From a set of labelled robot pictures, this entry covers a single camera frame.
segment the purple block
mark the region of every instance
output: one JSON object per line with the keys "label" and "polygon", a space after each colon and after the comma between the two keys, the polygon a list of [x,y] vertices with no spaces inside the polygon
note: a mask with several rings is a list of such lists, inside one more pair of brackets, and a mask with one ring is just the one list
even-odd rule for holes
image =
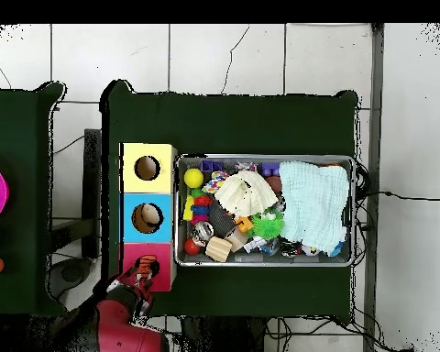
{"label": "purple block", "polygon": [[278,162],[263,162],[262,175],[264,177],[269,177],[270,175],[279,176],[279,165]]}

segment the metal tray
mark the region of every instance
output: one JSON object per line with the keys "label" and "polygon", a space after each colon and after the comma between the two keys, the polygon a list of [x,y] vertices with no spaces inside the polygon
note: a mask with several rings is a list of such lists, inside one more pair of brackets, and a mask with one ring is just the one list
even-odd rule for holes
{"label": "metal tray", "polygon": [[[341,253],[336,257],[328,257],[320,253],[316,257],[307,257],[303,253],[295,258],[285,258],[281,253],[273,256],[264,255],[253,251],[247,253],[243,248],[228,255],[225,263],[215,262],[204,254],[188,255],[183,250],[183,244],[192,230],[190,223],[182,220],[183,207],[190,189],[182,177],[187,169],[199,168],[202,160],[216,160],[224,163],[224,171],[233,173],[238,162],[254,162],[260,171],[261,162],[283,162],[286,160],[299,160],[303,162],[322,165],[339,163],[346,169],[349,180],[349,194],[346,208],[343,212],[343,224],[347,228],[348,236],[342,247]],[[176,169],[175,212],[174,212],[174,243],[175,260],[180,266],[208,266],[208,267],[345,267],[349,266],[355,258],[356,252],[356,162],[353,158],[340,155],[237,155],[237,154],[206,154],[202,156],[181,154],[177,157],[174,168]]]}

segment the dark green table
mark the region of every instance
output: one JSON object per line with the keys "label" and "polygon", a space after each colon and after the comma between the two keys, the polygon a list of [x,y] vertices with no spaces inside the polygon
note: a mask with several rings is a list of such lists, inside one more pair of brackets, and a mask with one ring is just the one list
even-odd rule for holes
{"label": "dark green table", "polygon": [[1,314],[61,314],[46,292],[50,260],[50,112],[64,86],[0,90],[0,171],[9,199],[0,215]]}
{"label": "dark green table", "polygon": [[[118,271],[120,142],[169,143],[180,153],[354,155],[353,92],[337,96],[134,93],[124,81],[105,89],[103,190],[109,216],[103,250]],[[157,293],[152,314],[291,316],[334,314],[349,320],[350,267],[204,269],[178,266],[170,292]]]}

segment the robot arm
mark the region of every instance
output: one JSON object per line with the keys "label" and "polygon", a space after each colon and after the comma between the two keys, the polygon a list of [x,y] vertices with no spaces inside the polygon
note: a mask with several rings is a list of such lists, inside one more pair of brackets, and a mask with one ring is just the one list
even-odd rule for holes
{"label": "robot arm", "polygon": [[141,257],[111,282],[103,299],[93,295],[70,312],[56,331],[65,352],[168,352],[164,334],[130,323],[134,314],[148,314],[151,279],[159,270],[155,257]]}

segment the colorful cube box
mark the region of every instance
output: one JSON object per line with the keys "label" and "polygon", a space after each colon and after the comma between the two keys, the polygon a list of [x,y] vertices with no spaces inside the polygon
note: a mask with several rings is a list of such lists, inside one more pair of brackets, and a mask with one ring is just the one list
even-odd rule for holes
{"label": "colorful cube box", "polygon": [[153,255],[159,263],[159,273],[153,278],[151,290],[153,292],[169,292],[176,277],[176,265],[173,260],[171,244],[124,244],[122,271],[127,271],[135,265],[137,258],[144,255]]}
{"label": "colorful cube box", "polygon": [[[162,216],[158,229],[142,233],[133,224],[134,210],[142,204],[153,204]],[[170,194],[124,193],[124,242],[125,243],[171,243],[173,203]]]}
{"label": "colorful cube box", "polygon": [[[124,143],[123,146],[124,193],[172,193],[173,161],[177,154],[172,145],[148,143]],[[154,177],[144,177],[141,166],[149,158],[156,166]]]}

